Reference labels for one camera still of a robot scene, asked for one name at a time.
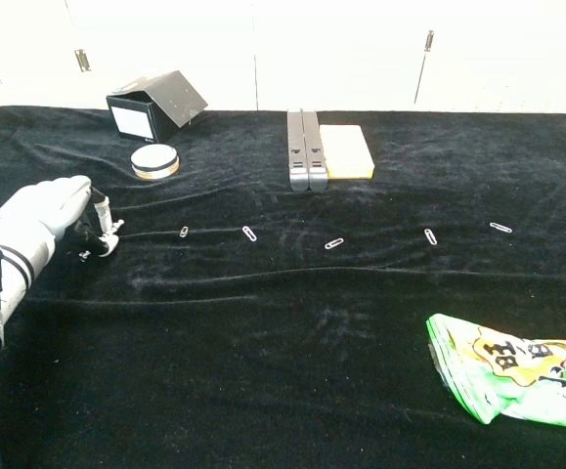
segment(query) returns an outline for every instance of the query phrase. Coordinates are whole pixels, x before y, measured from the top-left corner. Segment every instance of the wrinkled fabric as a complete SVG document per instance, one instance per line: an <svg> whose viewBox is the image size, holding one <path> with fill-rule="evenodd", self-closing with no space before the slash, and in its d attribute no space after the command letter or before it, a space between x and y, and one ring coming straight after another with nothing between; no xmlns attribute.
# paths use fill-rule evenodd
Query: wrinkled fabric
<svg viewBox="0 0 566 469"><path fill-rule="evenodd" d="M566 337L566 115L319 118L362 127L372 180L292 192L284 112L205 112L150 182L108 111L0 107L0 205L84 174L125 222L6 326L11 467L566 467L566 428L463 412L425 328Z"/></svg>

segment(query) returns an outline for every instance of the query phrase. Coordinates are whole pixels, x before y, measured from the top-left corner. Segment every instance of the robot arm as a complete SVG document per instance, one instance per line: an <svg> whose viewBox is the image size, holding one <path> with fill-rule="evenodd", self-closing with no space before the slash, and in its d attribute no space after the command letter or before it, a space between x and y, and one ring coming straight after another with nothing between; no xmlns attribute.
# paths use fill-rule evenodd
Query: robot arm
<svg viewBox="0 0 566 469"><path fill-rule="evenodd" d="M52 258L56 241L63 238L69 226L77 224L90 199L103 234L97 237L85 230L83 247L86 242L91 252L108 256L117 245L115 232L123 222L112 222L109 198L94 189L86 176L26 186L0 207L1 341L4 324Z"/></svg>

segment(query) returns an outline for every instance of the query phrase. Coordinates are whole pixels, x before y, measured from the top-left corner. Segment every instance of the silver paper clip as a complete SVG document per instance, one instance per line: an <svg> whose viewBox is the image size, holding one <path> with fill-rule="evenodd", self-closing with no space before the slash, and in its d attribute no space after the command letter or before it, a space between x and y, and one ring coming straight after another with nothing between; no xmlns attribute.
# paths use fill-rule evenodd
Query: silver paper clip
<svg viewBox="0 0 566 469"><path fill-rule="evenodd" d="M489 226L491 228L495 228L496 230L500 230L501 232L513 233L513 230L511 228L505 227L504 225L499 225L497 223L490 223Z"/></svg>
<svg viewBox="0 0 566 469"><path fill-rule="evenodd" d="M432 230L430 230L429 228L426 228L423 233L426 235L426 237L428 238L428 242L430 244L432 244L433 246L437 245L437 238L435 237L435 234L432 233Z"/></svg>
<svg viewBox="0 0 566 469"><path fill-rule="evenodd" d="M250 241L256 241L256 234L254 234L254 231L251 230L250 227L243 227L241 230L245 233Z"/></svg>
<svg viewBox="0 0 566 469"><path fill-rule="evenodd" d="M333 247L338 246L339 244L343 243L343 238L338 237L337 239L333 239L331 242L327 242L324 245L324 249L332 249Z"/></svg>

